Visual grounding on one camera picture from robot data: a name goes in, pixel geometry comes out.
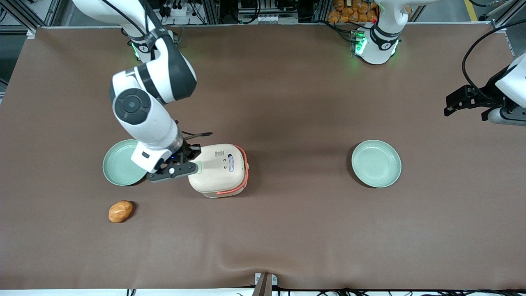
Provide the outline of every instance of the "robotic arm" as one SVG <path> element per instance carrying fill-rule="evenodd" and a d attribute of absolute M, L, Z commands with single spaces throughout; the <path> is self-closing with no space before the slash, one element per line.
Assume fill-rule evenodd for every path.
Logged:
<path fill-rule="evenodd" d="M 356 55 L 373 65 L 380 65 L 395 54 L 398 37 L 409 20 L 407 5 L 427 5 L 438 0 L 375 0 L 380 15 L 375 24 L 360 28 L 364 37 L 362 45 L 356 48 Z"/>
<path fill-rule="evenodd" d="M 109 91 L 115 117 L 139 141 L 131 159 L 149 172 L 153 182 L 195 173 L 197 166 L 189 161 L 200 153 L 200 146 L 186 143 L 163 107 L 189 97 L 197 83 L 170 32 L 146 0 L 73 2 L 94 19 L 121 25 L 136 48 L 151 56 L 150 61 L 115 74 Z"/>
<path fill-rule="evenodd" d="M 526 53 L 491 77 L 480 91 L 465 85 L 446 97 L 444 115 L 457 110 L 488 107 L 482 120 L 526 126 Z"/>

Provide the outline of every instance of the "potato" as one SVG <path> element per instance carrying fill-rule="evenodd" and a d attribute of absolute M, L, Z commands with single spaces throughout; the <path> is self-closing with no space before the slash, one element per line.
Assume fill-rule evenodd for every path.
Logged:
<path fill-rule="evenodd" d="M 108 219 L 113 223 L 123 222 L 131 214 L 133 205 L 129 201 L 119 201 L 109 208 Z"/>
<path fill-rule="evenodd" d="M 358 15 L 358 22 L 359 23 L 366 23 L 367 22 L 367 15 L 365 13 L 360 13 Z"/>
<path fill-rule="evenodd" d="M 341 11 L 345 7 L 345 2 L 343 0 L 335 0 L 333 4 L 334 4 L 334 8 L 337 11 Z"/>
<path fill-rule="evenodd" d="M 345 8 L 341 11 L 341 16 L 349 17 L 349 16 L 351 16 L 353 13 L 354 13 L 354 11 L 352 11 L 352 8 L 351 8 L 351 7 L 345 7 Z"/>
<path fill-rule="evenodd" d="M 353 12 L 351 16 L 349 16 L 349 21 L 354 23 L 358 21 L 358 12 Z"/>
<path fill-rule="evenodd" d="M 341 23 L 346 23 L 348 21 L 349 21 L 349 17 L 348 16 L 343 16 L 343 15 L 340 16 L 340 22 Z"/>
<path fill-rule="evenodd" d="M 337 23 L 340 20 L 340 14 L 337 11 L 331 11 L 327 17 L 329 23 Z"/>
<path fill-rule="evenodd" d="M 352 2 L 352 10 L 358 13 L 366 13 L 368 5 L 361 0 L 354 0 Z"/>
<path fill-rule="evenodd" d="M 377 19 L 376 12 L 375 11 L 368 11 L 367 12 L 367 21 L 372 22 L 374 19 Z"/>

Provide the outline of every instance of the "green plate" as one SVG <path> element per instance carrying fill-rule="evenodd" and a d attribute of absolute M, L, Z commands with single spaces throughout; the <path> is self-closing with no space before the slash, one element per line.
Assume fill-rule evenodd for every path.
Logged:
<path fill-rule="evenodd" d="M 352 152 L 351 162 L 356 176 L 377 188 L 393 185 L 402 172 L 402 161 L 396 150 L 379 140 L 360 143 Z"/>
<path fill-rule="evenodd" d="M 132 154 L 137 146 L 137 140 L 124 140 L 113 145 L 108 150 L 102 162 L 102 172 L 109 182 L 118 186 L 128 186 L 137 183 L 146 175 L 132 161 Z"/>

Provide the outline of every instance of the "wire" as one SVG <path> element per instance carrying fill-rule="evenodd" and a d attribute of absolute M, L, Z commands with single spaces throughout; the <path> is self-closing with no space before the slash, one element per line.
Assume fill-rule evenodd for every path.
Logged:
<path fill-rule="evenodd" d="M 279 5 L 279 2 L 280 2 L 280 0 L 274 0 L 274 5 L 281 11 L 292 12 L 292 11 L 298 10 L 298 4 L 297 3 L 299 3 L 299 2 L 297 2 L 295 6 L 281 6 L 281 5 Z"/>
<path fill-rule="evenodd" d="M 468 0 L 471 4 L 475 5 L 475 6 L 479 6 L 479 7 L 488 7 L 488 4 L 480 4 L 480 3 L 477 3 L 473 0 Z"/>
<path fill-rule="evenodd" d="M 198 137 L 208 137 L 210 135 L 213 135 L 214 133 L 213 132 L 206 132 L 206 133 L 198 133 L 198 134 L 192 134 L 192 133 L 189 133 L 189 132 L 185 132 L 183 130 L 181 130 L 181 132 L 185 135 L 189 135 L 189 136 L 198 136 Z"/>
<path fill-rule="evenodd" d="M 210 135 L 213 135 L 214 133 L 211 133 L 211 132 L 207 132 L 207 133 L 199 133 L 199 134 L 193 134 L 191 136 L 188 136 L 185 138 L 185 141 L 188 141 L 188 140 L 191 140 L 193 138 L 197 138 L 197 137 L 208 137 Z"/>
<path fill-rule="evenodd" d="M 236 23 L 238 23 L 238 24 L 245 24 L 245 25 L 248 25 L 248 24 L 252 23 L 253 21 L 255 21 L 255 20 L 258 18 L 259 13 L 261 12 L 261 2 L 260 2 L 260 0 L 255 0 L 255 1 L 256 1 L 256 9 L 255 9 L 255 11 L 254 11 L 254 16 L 252 17 L 251 20 L 249 20 L 249 21 L 246 22 L 246 23 L 243 22 L 243 21 L 240 21 L 240 20 L 234 15 L 234 11 L 236 10 L 235 8 L 234 8 L 234 10 L 232 10 L 232 11 L 230 12 L 230 15 L 232 16 L 232 18 L 234 19 L 234 21 L 236 21 Z"/>
<path fill-rule="evenodd" d="M 324 23 L 326 24 L 327 26 L 329 26 L 329 28 L 335 30 L 337 33 L 338 33 L 338 36 L 340 36 L 343 40 L 349 42 L 349 43 L 356 43 L 356 41 L 353 41 L 353 40 L 350 40 L 348 39 L 347 37 L 343 36 L 342 34 L 351 34 L 351 31 L 350 30 L 344 30 L 344 29 L 340 29 L 336 26 L 336 23 L 334 24 L 331 24 L 327 21 L 314 21 L 313 23 Z M 358 25 L 358 24 L 355 24 L 355 23 L 350 23 L 350 24 L 353 24 L 353 25 L 357 25 L 359 27 L 362 27 L 361 25 Z"/>
<path fill-rule="evenodd" d="M 143 1 L 143 8 L 144 8 L 144 26 L 146 27 L 146 34 L 149 34 L 150 33 L 150 30 L 148 29 L 148 13 L 146 12 L 146 2 Z M 150 50 L 150 61 L 153 61 L 155 60 L 155 50 L 154 48 L 149 48 L 148 50 Z"/>
<path fill-rule="evenodd" d="M 462 74 L 464 74 L 464 77 L 466 78 L 466 80 L 468 81 L 469 85 L 471 85 L 478 93 L 480 93 L 482 96 L 484 96 L 488 101 L 492 102 L 492 103 L 496 103 L 498 104 L 499 102 L 495 102 L 493 99 L 489 98 L 486 94 L 484 94 L 480 88 L 478 88 L 474 83 L 473 81 L 471 80 L 471 78 L 469 77 L 468 75 L 468 72 L 466 71 L 466 60 L 468 59 L 468 56 L 469 54 L 473 51 L 473 49 L 475 48 L 475 46 L 477 44 L 479 44 L 482 40 L 484 40 L 484 38 L 488 37 L 489 35 L 497 32 L 497 31 L 500 31 L 504 28 L 508 28 L 508 27 L 511 27 L 511 26 L 515 26 L 515 25 L 519 25 L 519 24 L 523 24 L 523 23 L 526 23 L 526 19 L 522 19 L 520 21 L 516 21 L 516 22 L 513 22 L 513 23 L 509 23 L 507 25 L 503 25 L 503 26 L 500 26 L 500 27 L 497 27 L 489 32 L 487 32 L 486 34 L 482 35 L 482 37 L 480 37 L 479 39 L 477 39 L 477 41 L 475 41 L 475 43 L 473 43 L 473 45 L 471 45 L 471 47 L 469 48 L 468 52 L 466 52 L 466 55 L 464 56 L 464 59 L 462 59 Z"/>
<path fill-rule="evenodd" d="M 192 7 L 192 9 L 194 10 L 194 12 L 196 13 L 197 18 L 203 23 L 203 25 L 206 25 L 205 19 L 203 18 L 203 16 L 201 16 L 201 13 L 200 13 L 199 10 L 197 9 L 197 5 L 196 5 L 196 3 L 194 2 L 194 0 L 190 0 L 190 1 L 188 1 L 188 3 L 190 4 L 190 7 Z"/>
<path fill-rule="evenodd" d="M 4 21 L 5 17 L 7 15 L 7 11 L 5 11 L 3 8 L 0 9 L 0 16 L 2 16 L 2 19 L 0 19 L 0 23 Z"/>
<path fill-rule="evenodd" d="M 331 23 L 329 23 L 329 22 L 327 22 L 327 21 L 323 21 L 323 20 L 314 21 L 313 23 L 324 23 L 324 24 L 326 24 L 327 26 L 329 26 L 329 28 L 331 28 L 331 29 L 333 29 L 333 30 L 335 30 L 335 31 L 339 31 L 339 32 L 342 32 L 342 33 L 349 33 L 349 34 L 351 33 L 350 30 L 344 30 L 344 29 L 340 29 L 340 28 L 338 28 L 338 27 L 336 26 L 336 23 L 331 24 Z M 355 26 L 357 26 L 357 27 L 364 28 L 364 29 L 371 29 L 371 28 L 367 28 L 367 27 L 365 27 L 365 26 L 362 26 L 362 25 L 360 25 L 360 24 L 353 23 L 353 22 L 346 22 L 346 24 L 355 25 Z"/>
<path fill-rule="evenodd" d="M 111 4 L 110 2 L 108 2 L 108 0 L 102 0 L 102 2 L 106 3 L 106 5 L 108 5 L 109 7 L 113 8 L 113 10 L 115 10 L 116 12 L 118 12 L 123 18 L 125 18 L 130 24 L 132 24 L 135 29 L 137 29 L 143 36 L 145 36 L 146 34 L 144 33 L 144 31 L 134 22 L 132 21 L 127 15 L 125 15 L 122 11 L 120 11 L 117 7 L 115 7 L 113 4 Z"/>

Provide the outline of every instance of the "white sticker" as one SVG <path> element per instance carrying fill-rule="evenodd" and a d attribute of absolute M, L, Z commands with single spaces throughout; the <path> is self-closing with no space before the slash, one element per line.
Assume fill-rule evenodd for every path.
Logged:
<path fill-rule="evenodd" d="M 234 171 L 234 157 L 232 156 L 232 154 L 228 155 L 228 163 L 230 164 L 228 171 L 231 173 Z"/>

